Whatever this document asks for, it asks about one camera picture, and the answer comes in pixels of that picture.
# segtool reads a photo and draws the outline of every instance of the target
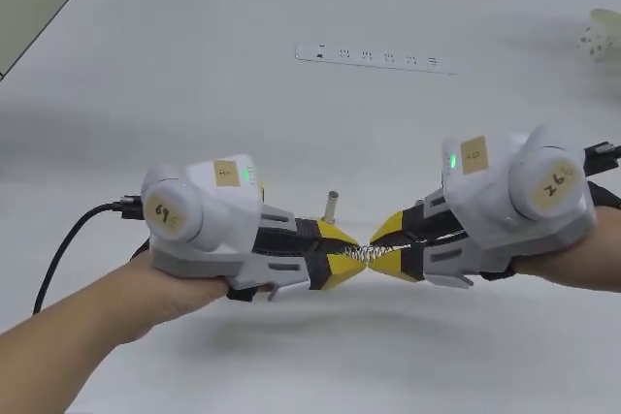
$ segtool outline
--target wrist strap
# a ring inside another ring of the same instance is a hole
[[[589,192],[593,199],[595,207],[612,207],[621,209],[621,198],[615,196],[610,191],[602,186],[595,184],[593,181],[588,181]],[[511,278],[515,275],[515,271],[511,267],[511,264],[505,271],[483,271],[481,277],[487,281],[502,280],[505,278]]]

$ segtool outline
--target spring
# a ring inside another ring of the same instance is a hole
[[[358,262],[362,262],[366,265],[375,261],[378,257],[383,256],[389,252],[399,249],[398,247],[391,246],[351,246],[343,251],[343,255],[349,256]]]

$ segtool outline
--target white table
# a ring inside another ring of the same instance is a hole
[[[25,317],[90,207],[156,162],[251,153],[267,201],[365,241],[440,182],[445,135],[558,124],[621,143],[621,79],[574,41],[621,0],[73,0],[0,86],[0,327]],[[297,42],[411,49],[459,75],[296,62]],[[598,178],[621,191],[621,175]],[[122,264],[140,223],[93,220],[48,303]],[[76,410],[618,410],[621,299],[514,278],[468,291],[364,273],[280,304],[217,303],[116,351]]]

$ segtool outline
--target electrical outlet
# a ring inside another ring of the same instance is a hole
[[[323,43],[300,43],[296,46],[295,56],[298,60],[311,62],[456,75],[443,58],[381,49],[334,47]]]

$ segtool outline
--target screw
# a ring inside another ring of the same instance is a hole
[[[337,211],[337,200],[338,199],[339,199],[339,193],[337,193],[336,191],[330,191],[328,193],[328,202],[326,203],[326,210],[323,214],[323,217],[321,217],[321,220],[323,220],[326,223],[330,223],[334,225],[334,215]]]

